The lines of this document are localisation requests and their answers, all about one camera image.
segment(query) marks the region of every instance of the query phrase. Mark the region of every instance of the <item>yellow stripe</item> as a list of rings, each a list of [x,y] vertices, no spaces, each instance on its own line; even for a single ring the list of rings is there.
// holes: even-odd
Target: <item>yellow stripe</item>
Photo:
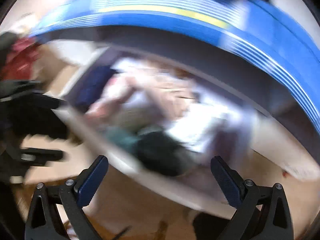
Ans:
[[[181,16],[190,17],[199,21],[203,21],[215,26],[218,26],[220,28],[226,29],[228,27],[228,24],[224,21],[218,20],[214,17],[197,13],[194,11],[184,10],[180,8],[175,7],[169,7],[169,6],[160,6],[160,5],[119,5],[119,6],[112,6],[112,7],[106,7],[99,9],[100,13],[104,12],[113,12],[113,11],[155,11],[155,12],[164,12],[164,13],[172,13],[172,14],[178,14]]]

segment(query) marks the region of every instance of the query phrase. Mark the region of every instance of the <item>red cloth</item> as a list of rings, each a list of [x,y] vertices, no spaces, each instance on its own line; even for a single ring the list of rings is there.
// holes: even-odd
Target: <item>red cloth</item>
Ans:
[[[30,79],[32,63],[39,55],[38,46],[35,38],[18,39],[7,55],[6,65],[0,71],[0,78],[2,80]]]

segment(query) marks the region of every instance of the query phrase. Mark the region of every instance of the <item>blue gripper pad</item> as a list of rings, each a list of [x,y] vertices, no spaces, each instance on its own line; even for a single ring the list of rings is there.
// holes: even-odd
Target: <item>blue gripper pad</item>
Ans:
[[[74,187],[77,193],[77,205],[79,207],[82,208],[90,204],[90,201],[108,171],[108,166],[109,162],[107,157],[99,155],[88,169],[80,173]]]
[[[223,164],[218,161],[217,157],[219,156],[216,156],[211,160],[211,172],[218,182],[229,205],[238,208],[242,203],[241,191],[229,172],[223,167]]]

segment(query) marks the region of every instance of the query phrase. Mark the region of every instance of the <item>red object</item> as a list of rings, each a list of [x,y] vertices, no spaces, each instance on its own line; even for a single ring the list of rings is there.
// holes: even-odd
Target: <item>red object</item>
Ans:
[[[2,80],[30,79],[32,63],[39,55],[38,46],[34,38],[18,39],[7,55],[6,65],[0,71],[0,78]]]

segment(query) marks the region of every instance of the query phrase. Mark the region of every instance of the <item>navy blue cloth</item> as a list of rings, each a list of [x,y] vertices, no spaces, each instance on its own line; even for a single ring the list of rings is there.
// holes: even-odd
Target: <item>navy blue cloth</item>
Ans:
[[[116,71],[109,65],[99,66],[90,71],[79,91],[75,107],[85,113],[90,105],[100,98],[104,86],[114,73]]]

